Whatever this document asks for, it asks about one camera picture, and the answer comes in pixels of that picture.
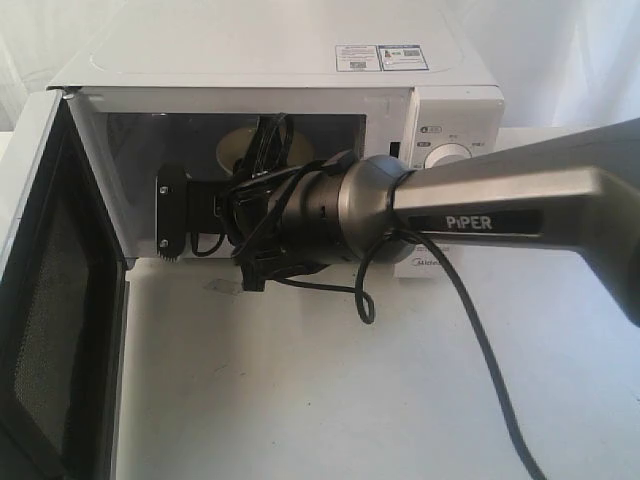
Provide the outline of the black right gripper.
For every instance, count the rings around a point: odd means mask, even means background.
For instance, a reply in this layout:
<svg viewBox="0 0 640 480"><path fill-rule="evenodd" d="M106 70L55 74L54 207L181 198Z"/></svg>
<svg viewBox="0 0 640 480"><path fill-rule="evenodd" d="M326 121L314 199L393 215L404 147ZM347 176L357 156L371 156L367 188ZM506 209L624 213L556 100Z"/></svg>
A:
<svg viewBox="0 0 640 480"><path fill-rule="evenodd" d="M261 292L269 280L311 275L325 269L286 245L284 214L304 179L336 176L340 158L288 165L294 140L289 114L262 116L229 178L194 180L183 166L163 164L156 176L155 231L158 255L175 261L189 249L197 258L216 253L223 242L240 267L242 287Z"/></svg>

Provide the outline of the silver Piper robot arm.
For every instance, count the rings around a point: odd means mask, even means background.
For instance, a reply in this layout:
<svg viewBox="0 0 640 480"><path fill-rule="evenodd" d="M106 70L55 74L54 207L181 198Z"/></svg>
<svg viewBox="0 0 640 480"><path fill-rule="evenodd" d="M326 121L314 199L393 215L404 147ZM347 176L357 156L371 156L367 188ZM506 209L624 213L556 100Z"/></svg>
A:
<svg viewBox="0 0 640 480"><path fill-rule="evenodd" d="M201 234L232 245L243 287L336 263L397 261L412 244L578 253L627 318L639 319L639 123L595 128L426 169L398 158L288 161L292 119L262 119L219 181L177 164L156 176L156 248L166 260Z"/></svg>

